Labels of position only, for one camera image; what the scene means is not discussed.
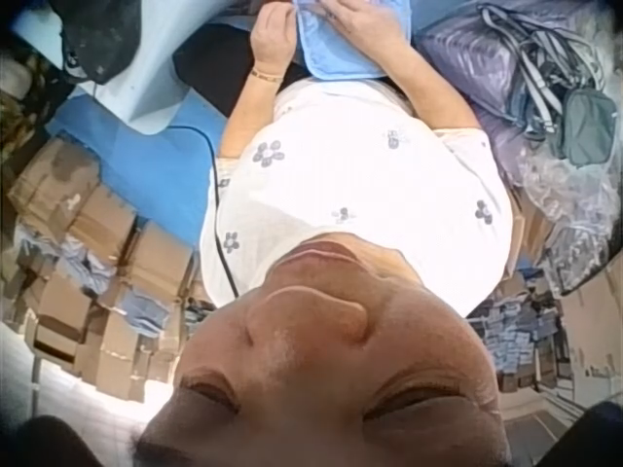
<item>wrist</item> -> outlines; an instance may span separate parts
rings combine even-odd
[[[264,76],[270,76],[279,79],[283,79],[286,69],[287,66],[284,67],[282,65],[269,64],[258,60],[255,60],[255,63],[253,64],[253,70],[257,71],[258,73]]]
[[[389,76],[399,75],[406,65],[413,60],[418,52],[407,41],[401,41],[395,47],[389,48],[390,54],[379,61],[379,66]]]

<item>black cable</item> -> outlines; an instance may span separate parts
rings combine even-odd
[[[239,297],[238,288],[236,287],[236,283],[234,282],[234,276],[232,275],[232,271],[230,270],[227,261],[225,260],[225,255],[223,254],[223,248],[221,247],[221,240],[218,237],[218,230],[216,229],[217,221],[218,221],[218,207],[220,204],[220,197],[218,196],[218,173],[216,169],[216,154],[214,152],[214,146],[212,146],[212,141],[203,131],[193,127],[193,126],[184,126],[184,125],[173,125],[169,126],[171,129],[189,129],[190,131],[195,132],[201,138],[205,140],[207,143],[207,147],[210,152],[210,157],[212,158],[212,170],[214,172],[214,201],[216,204],[216,209],[214,212],[214,238],[216,241],[216,251],[218,252],[218,257],[221,260],[221,264],[223,265],[223,269],[225,270],[225,275],[227,275],[227,280],[230,282],[230,287],[232,287],[232,293],[235,298]]]

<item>black bag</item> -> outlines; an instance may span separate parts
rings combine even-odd
[[[131,64],[141,35],[141,0],[50,0],[62,20],[70,81],[105,85]]]

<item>hand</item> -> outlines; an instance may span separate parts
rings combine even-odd
[[[290,3],[267,3],[251,31],[255,69],[283,77],[296,50],[296,9]]]
[[[396,54],[405,39],[400,23],[389,8],[367,0],[318,0],[324,17],[355,47],[381,67]]]

